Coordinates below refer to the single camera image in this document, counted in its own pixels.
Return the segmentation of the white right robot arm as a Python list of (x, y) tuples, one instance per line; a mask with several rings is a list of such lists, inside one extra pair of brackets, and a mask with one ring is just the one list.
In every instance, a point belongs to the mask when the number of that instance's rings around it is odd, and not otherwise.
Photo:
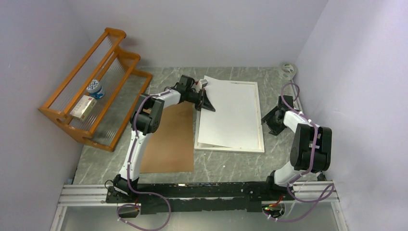
[(269, 133), (274, 136), (286, 128), (294, 133), (288, 163), (275, 170), (272, 173), (274, 181), (264, 187), (267, 198), (278, 199), (283, 187), (303, 173), (319, 173), (329, 169), (332, 130), (314, 124), (301, 111), (295, 110), (292, 96), (280, 96), (277, 105), (261, 118), (261, 122), (268, 126)]

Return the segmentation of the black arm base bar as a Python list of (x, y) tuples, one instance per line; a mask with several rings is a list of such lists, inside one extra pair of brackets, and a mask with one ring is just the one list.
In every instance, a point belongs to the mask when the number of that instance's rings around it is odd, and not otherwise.
[(201, 211), (261, 212), (267, 204), (293, 198), (285, 187), (272, 182), (141, 183), (140, 194), (130, 196), (108, 187), (108, 204), (138, 204), (141, 214)]

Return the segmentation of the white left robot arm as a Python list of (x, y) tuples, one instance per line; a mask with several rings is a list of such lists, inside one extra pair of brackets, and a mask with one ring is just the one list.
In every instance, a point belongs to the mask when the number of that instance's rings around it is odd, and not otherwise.
[(182, 75), (172, 87), (165, 87), (163, 92), (156, 94), (143, 93), (136, 104), (136, 111), (130, 118), (131, 137), (124, 163), (113, 180), (113, 186), (125, 202), (137, 198), (137, 184), (140, 167), (147, 144), (160, 125), (163, 110), (169, 106), (183, 102), (194, 104), (197, 111), (202, 109), (215, 111), (210, 103), (205, 87), (206, 79), (196, 81), (192, 77)]

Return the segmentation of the brown frame backing board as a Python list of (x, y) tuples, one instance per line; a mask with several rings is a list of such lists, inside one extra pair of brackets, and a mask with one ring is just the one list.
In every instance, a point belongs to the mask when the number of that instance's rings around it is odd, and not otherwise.
[(144, 152), (141, 173), (191, 172), (193, 163), (193, 105), (183, 102), (164, 109), (158, 130)]

